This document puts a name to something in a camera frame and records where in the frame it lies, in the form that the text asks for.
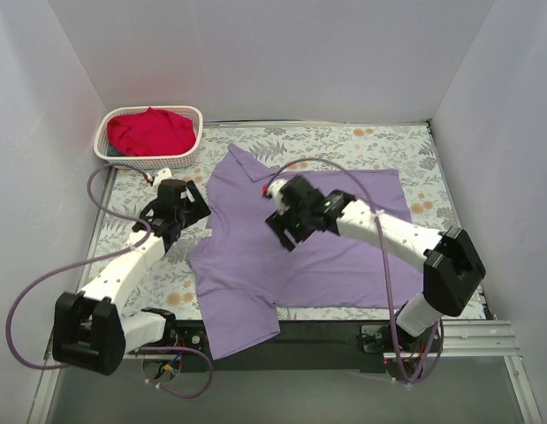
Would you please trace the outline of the purple t shirt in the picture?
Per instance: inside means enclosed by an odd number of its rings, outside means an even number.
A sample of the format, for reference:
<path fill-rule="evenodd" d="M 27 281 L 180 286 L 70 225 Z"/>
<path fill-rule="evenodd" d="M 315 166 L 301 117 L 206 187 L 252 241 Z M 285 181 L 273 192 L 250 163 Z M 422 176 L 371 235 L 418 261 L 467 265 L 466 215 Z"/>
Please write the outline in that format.
<path fill-rule="evenodd" d="M 318 231 L 291 252 L 265 220 L 262 196 L 272 169 L 235 145 L 207 184 L 211 234 L 190 252 L 197 298 L 215 359 L 280 331 L 280 307 L 402 305 L 422 289 L 422 274 L 374 246 Z"/>

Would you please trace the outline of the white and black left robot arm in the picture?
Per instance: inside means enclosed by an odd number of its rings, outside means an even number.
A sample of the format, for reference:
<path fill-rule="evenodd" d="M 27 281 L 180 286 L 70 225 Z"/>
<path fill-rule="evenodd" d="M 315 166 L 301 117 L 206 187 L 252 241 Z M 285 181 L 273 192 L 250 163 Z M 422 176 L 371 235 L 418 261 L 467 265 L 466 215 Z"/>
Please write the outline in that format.
<path fill-rule="evenodd" d="M 120 314 L 134 287 L 167 254 L 181 232 L 209 214 L 206 201 L 194 190 L 152 200 L 132 227 L 126 253 L 114 258 L 78 292 L 65 292 L 57 299 L 54 359 L 111 375 L 131 351 L 153 347 L 168 352 L 179 345 L 174 313 L 147 307 L 128 318 Z"/>

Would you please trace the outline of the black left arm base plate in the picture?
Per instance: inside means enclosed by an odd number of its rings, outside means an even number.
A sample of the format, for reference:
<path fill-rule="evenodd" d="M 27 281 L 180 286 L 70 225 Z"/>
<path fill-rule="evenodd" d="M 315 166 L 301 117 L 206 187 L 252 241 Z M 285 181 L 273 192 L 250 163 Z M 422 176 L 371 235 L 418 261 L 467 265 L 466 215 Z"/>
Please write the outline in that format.
<path fill-rule="evenodd" d="M 179 321 L 165 326 L 161 339 L 145 343 L 127 351 L 130 354 L 171 354 L 172 347 L 187 347 L 203 352 L 207 333 L 202 321 Z"/>

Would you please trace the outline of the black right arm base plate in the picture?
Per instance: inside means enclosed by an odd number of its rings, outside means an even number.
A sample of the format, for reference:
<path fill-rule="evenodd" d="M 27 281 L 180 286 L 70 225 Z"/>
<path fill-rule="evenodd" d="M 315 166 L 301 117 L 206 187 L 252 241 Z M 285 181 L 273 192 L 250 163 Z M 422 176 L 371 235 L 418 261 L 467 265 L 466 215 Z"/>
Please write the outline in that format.
<path fill-rule="evenodd" d="M 431 327 L 417 337 L 413 337 L 401 327 L 397 327 L 397 338 L 399 351 L 408 354 L 423 353 L 427 345 L 430 346 L 430 352 L 436 352 L 441 341 L 438 332 L 432 335 Z M 388 322 L 382 325 L 378 323 L 362 325 L 358 343 L 365 353 L 384 353 L 395 350 L 391 325 Z"/>

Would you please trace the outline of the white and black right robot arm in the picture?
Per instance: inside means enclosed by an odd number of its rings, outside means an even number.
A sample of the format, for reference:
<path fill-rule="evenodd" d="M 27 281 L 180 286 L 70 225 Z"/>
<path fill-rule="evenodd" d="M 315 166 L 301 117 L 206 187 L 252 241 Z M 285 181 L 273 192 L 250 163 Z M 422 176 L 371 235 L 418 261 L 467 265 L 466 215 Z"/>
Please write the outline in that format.
<path fill-rule="evenodd" d="M 273 195 L 277 210 L 267 223 L 282 245 L 293 250 L 313 231 L 356 239 L 395 256 L 422 273 L 422 290 L 393 316 L 391 329 L 402 344 L 414 341 L 443 317 L 458 317 L 486 275 L 467 234 L 425 228 L 375 210 L 352 195 L 334 191 L 317 200 Z"/>

